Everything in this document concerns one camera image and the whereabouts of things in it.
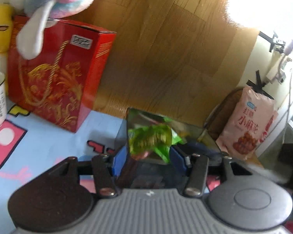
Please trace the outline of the red gift box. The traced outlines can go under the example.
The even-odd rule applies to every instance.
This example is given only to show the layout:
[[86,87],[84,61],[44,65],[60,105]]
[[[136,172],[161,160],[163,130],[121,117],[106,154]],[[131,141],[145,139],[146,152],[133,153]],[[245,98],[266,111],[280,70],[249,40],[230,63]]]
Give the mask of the red gift box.
[[32,60],[17,51],[26,16],[14,18],[8,53],[8,97],[20,107],[75,133],[92,110],[116,33],[73,20],[49,21],[43,49]]

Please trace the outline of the green pea snack bag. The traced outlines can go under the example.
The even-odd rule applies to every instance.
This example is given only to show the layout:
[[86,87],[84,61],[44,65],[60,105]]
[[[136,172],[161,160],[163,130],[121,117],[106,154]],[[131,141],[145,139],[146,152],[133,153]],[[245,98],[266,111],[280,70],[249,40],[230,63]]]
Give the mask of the green pea snack bag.
[[167,124],[156,124],[128,130],[129,153],[134,159],[145,159],[152,153],[170,163],[170,147],[183,139]]

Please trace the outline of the pink fried-twist snack bag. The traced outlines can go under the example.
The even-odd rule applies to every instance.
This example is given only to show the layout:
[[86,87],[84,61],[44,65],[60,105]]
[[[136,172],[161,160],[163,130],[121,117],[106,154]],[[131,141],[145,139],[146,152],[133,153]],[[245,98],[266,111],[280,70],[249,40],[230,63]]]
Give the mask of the pink fried-twist snack bag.
[[247,160],[265,140],[277,115],[275,100],[245,86],[216,143],[232,157]]

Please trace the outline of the black sheep-print tin box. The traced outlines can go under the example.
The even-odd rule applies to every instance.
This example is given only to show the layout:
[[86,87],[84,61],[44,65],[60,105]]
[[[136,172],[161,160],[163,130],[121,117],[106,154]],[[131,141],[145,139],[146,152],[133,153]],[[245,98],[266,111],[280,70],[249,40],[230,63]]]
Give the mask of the black sheep-print tin box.
[[209,166],[219,166],[222,161],[219,147],[206,129],[184,123],[171,117],[128,108],[125,120],[118,132],[120,145],[127,146],[127,160],[119,177],[114,177],[119,188],[130,189],[183,189],[189,177],[183,176],[170,163],[164,163],[155,153],[145,159],[134,159],[129,153],[128,130],[156,124],[169,125],[184,141],[177,145],[205,145],[208,150]]

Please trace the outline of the Peppa Pig blue tablecloth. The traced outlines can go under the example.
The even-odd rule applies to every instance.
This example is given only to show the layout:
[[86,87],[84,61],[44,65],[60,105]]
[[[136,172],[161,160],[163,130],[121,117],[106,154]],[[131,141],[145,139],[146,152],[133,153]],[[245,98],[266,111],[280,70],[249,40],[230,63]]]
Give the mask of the Peppa Pig blue tablecloth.
[[207,207],[194,166],[183,189],[119,188],[95,146],[125,119],[90,112],[69,132],[10,104],[0,126],[0,233],[234,233]]

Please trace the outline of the yellow duck plush toy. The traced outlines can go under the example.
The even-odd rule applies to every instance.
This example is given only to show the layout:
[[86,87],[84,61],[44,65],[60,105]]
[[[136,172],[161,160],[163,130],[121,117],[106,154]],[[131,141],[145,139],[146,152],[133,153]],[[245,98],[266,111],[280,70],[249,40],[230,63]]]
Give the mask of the yellow duck plush toy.
[[8,50],[13,30],[14,10],[8,4],[0,4],[0,72],[8,77]]

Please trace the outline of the pastel unicorn plush toy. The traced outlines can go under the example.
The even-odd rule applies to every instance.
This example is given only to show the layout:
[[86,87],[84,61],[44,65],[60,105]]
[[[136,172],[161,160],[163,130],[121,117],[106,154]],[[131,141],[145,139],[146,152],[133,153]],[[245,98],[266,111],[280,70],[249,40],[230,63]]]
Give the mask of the pastel unicorn plush toy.
[[49,19],[61,19],[82,12],[94,0],[8,0],[17,11],[29,18],[16,37],[19,54],[26,60],[36,58],[42,50],[43,34]]

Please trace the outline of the white wall power adapter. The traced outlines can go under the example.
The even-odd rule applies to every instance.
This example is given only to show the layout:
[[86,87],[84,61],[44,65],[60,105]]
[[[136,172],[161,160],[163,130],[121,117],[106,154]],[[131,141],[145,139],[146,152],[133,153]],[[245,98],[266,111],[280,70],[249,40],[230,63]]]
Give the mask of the white wall power adapter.
[[268,83],[278,82],[282,84],[286,79],[285,68],[288,63],[292,62],[289,56],[282,56],[279,61],[269,70],[266,79]]

